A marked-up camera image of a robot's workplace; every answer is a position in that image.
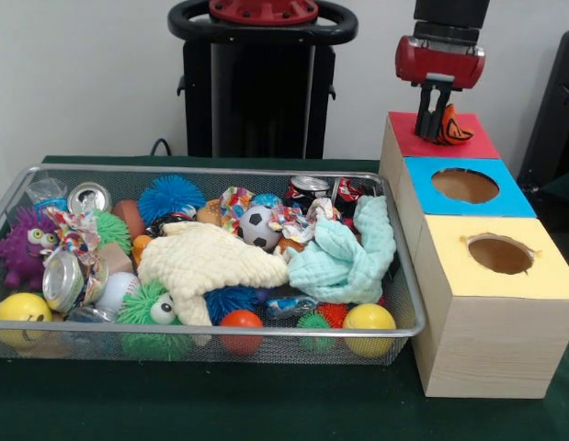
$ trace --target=soccer ball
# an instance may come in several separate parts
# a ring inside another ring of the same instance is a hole
[[[274,248],[281,234],[273,231],[267,223],[272,210],[256,205],[239,218],[239,236],[249,245],[255,245],[264,251]]]

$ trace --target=googly eye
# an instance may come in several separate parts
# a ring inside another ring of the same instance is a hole
[[[39,228],[35,228],[27,232],[27,240],[33,245],[41,245],[42,238],[43,232]]]
[[[53,247],[55,246],[55,242],[57,241],[55,234],[44,234],[43,237],[41,238],[41,245],[43,245],[43,248],[51,248],[53,249]]]
[[[170,324],[176,319],[174,312],[174,302],[169,294],[164,294],[159,300],[152,305],[150,309],[152,319],[157,324]]]

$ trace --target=yellow ball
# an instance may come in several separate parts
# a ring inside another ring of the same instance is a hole
[[[47,302],[36,294],[21,292],[0,302],[0,320],[50,322],[51,318]],[[34,346],[44,334],[44,331],[0,329],[0,341],[15,349],[25,349]]]
[[[346,329],[396,329],[392,315],[380,305],[365,303],[353,308],[343,321]],[[391,350],[392,338],[346,338],[351,351],[366,358],[383,356]]]

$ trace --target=red spiky ball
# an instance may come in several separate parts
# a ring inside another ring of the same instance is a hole
[[[343,321],[349,312],[347,305],[338,303],[321,303],[317,312],[329,322],[332,328],[343,328]]]

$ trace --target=red box top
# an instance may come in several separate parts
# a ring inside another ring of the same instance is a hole
[[[436,145],[416,136],[416,113],[390,112],[389,118],[404,157],[500,159],[476,115],[458,115],[460,127],[474,132],[473,138],[463,145]]]

